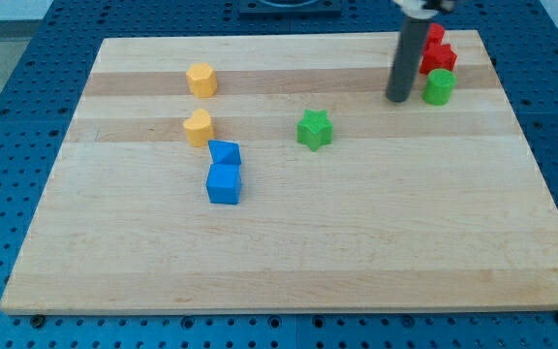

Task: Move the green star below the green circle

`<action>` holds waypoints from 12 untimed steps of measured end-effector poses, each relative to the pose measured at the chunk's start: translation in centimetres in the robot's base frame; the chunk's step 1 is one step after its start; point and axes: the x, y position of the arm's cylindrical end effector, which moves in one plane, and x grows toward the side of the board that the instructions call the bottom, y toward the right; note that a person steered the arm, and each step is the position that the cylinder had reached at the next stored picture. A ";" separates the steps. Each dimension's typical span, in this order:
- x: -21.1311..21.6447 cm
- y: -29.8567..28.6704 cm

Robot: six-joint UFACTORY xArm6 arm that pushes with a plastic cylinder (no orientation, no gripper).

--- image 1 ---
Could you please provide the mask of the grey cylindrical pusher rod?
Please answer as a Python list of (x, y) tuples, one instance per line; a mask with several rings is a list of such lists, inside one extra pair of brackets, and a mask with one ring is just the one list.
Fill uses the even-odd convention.
[(419, 71), (419, 62), (431, 20), (407, 16), (403, 22), (387, 83), (386, 97), (394, 103), (408, 100)]

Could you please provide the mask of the white rod mount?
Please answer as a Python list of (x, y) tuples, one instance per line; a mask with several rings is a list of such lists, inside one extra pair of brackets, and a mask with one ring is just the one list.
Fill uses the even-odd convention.
[(455, 0), (392, 0), (402, 13), (411, 18), (432, 18), (455, 10)]

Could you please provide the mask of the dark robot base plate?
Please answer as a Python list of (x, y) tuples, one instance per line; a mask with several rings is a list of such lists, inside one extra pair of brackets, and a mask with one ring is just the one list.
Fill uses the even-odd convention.
[(341, 0), (238, 0), (240, 16), (338, 16)]

